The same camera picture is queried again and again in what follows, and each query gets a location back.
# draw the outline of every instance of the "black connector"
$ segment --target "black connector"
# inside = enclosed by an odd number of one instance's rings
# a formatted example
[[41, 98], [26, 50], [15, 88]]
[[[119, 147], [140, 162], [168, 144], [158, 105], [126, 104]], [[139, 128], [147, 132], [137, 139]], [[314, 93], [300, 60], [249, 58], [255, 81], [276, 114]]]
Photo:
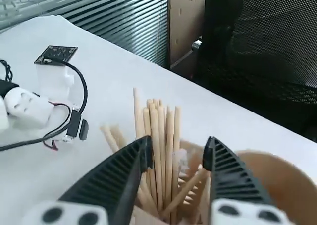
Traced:
[[81, 121], [80, 113], [77, 110], [72, 110], [66, 136], [72, 137], [72, 138], [77, 137], [80, 121]]

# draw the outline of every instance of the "wooden stick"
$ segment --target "wooden stick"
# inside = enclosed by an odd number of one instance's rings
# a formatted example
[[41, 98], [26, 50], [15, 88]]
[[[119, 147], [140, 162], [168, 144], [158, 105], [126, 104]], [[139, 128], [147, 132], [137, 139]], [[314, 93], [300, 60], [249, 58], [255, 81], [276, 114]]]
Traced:
[[201, 168], [198, 173], [192, 177], [184, 186], [184, 188], [177, 194], [177, 196], [173, 199], [173, 201], [167, 206], [167, 208], [162, 213], [162, 218], [166, 218], [170, 212], [173, 212], [177, 206], [182, 203], [190, 190], [194, 188], [194, 186], [204, 179], [208, 175], [208, 171], [204, 168]]
[[[151, 123], [150, 123], [150, 110], [148, 108], [143, 108], [143, 122], [144, 122], [145, 135], [150, 136], [151, 135]], [[146, 180], [147, 180], [147, 184], [148, 184], [148, 187], [151, 190], [151, 192], [153, 191], [153, 193], [154, 193], [154, 191], [155, 191], [155, 194], [152, 194], [152, 197], [155, 198], [155, 204], [157, 204], [156, 185], [155, 185], [155, 187], [153, 187], [153, 190], [152, 190], [150, 169], [148, 169], [148, 171], [146, 172]]]
[[[174, 140], [173, 140], [173, 152], [177, 152], [180, 147], [180, 118], [181, 109], [175, 107], [175, 119], [174, 119]], [[173, 176], [172, 176], [172, 199], [174, 200], [178, 190], [178, 175], [179, 175], [179, 161], [173, 160]], [[172, 224], [177, 222], [177, 210], [174, 210], [171, 216]]]
[[133, 88], [133, 105], [134, 105], [134, 126], [135, 137], [139, 139], [144, 136], [144, 124], [142, 123], [142, 112], [139, 104], [139, 96], [136, 88]]
[[126, 142], [125, 138], [123, 137], [122, 132], [121, 132], [118, 125], [111, 126], [110, 132], [111, 132], [112, 136], [114, 137], [115, 141], [117, 142], [119, 149], [121, 149], [122, 147], [125, 147], [127, 145], [127, 142]]
[[117, 142], [115, 141], [114, 137], [111, 134], [110, 128], [107, 125], [103, 125], [100, 127], [101, 132], [103, 132], [106, 141], [108, 142], [111, 150], [113, 153], [117, 152], [119, 150], [119, 147], [117, 146]]
[[165, 112], [164, 107], [158, 107], [158, 132], [159, 132], [159, 147], [160, 147], [160, 162], [162, 166], [162, 192], [165, 200], [165, 169], [166, 169], [166, 141], [165, 141]]
[[147, 108], [150, 109], [150, 104], [153, 103], [152, 99], [147, 100]]
[[160, 163], [160, 146], [159, 146], [159, 116], [157, 109], [150, 107], [151, 118], [151, 132], [152, 132], [152, 144], [154, 152], [154, 164], [155, 164], [155, 177], [157, 184], [158, 195], [158, 212], [163, 209], [163, 195], [162, 195], [162, 169]]
[[150, 123], [150, 110], [148, 108], [143, 108], [143, 122], [145, 135], [151, 135], [151, 123]]
[[142, 174], [141, 181], [140, 181], [140, 188], [141, 188], [142, 192], [144, 193], [144, 195], [145, 195], [145, 197], [147, 199], [148, 205], [150, 207], [149, 209], [151, 211], [151, 215], [153, 215], [153, 216], [158, 218], [159, 217], [159, 213], [158, 213], [156, 204], [154, 203], [153, 197], [151, 196], [151, 192], [149, 191], [148, 185], [146, 183], [145, 174]]
[[154, 104], [155, 108], [157, 109], [159, 106], [159, 100], [153, 99], [153, 104]]
[[167, 140], [166, 140], [166, 189], [165, 204], [172, 202], [172, 175], [173, 175], [173, 138], [174, 138], [174, 111], [167, 107]]
[[203, 224], [208, 224], [211, 178], [208, 176], [199, 204], [199, 212]]

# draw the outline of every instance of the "window blind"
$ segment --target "window blind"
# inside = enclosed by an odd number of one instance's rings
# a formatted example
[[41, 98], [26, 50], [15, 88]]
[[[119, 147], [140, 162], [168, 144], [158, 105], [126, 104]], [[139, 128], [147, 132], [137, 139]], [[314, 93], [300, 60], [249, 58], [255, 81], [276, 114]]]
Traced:
[[167, 11], [167, 0], [0, 0], [0, 30], [40, 15], [61, 15], [82, 29], [167, 66]]

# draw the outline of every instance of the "screw hole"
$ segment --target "screw hole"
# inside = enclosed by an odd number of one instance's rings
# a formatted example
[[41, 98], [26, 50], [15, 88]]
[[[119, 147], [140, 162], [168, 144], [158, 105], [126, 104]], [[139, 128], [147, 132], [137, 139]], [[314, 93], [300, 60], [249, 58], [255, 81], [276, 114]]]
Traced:
[[260, 219], [264, 219], [271, 222], [281, 222], [279, 217], [275, 213], [268, 210], [262, 210], [261, 212], [259, 212], [258, 217]]
[[219, 208], [220, 212], [223, 212], [224, 214], [230, 214], [230, 215], [239, 215], [238, 210], [236, 210], [234, 207], [229, 205], [223, 205]]

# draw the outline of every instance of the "mesh chair back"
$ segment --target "mesh chair back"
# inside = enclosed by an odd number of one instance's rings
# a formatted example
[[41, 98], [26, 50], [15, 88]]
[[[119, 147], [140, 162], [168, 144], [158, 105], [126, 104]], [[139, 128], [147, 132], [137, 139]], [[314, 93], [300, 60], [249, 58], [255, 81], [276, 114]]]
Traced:
[[228, 58], [251, 73], [317, 88], [317, 1], [243, 0]]
[[216, 45], [222, 38], [217, 38], [218, 28], [232, 27], [225, 62], [204, 63], [208, 81], [267, 98], [317, 104], [317, 0], [240, 0], [231, 6], [238, 8], [232, 23], [213, 14], [215, 6], [206, 8], [212, 16], [206, 25], [213, 28], [208, 39], [203, 35], [203, 43], [212, 39], [208, 49], [222, 47]]

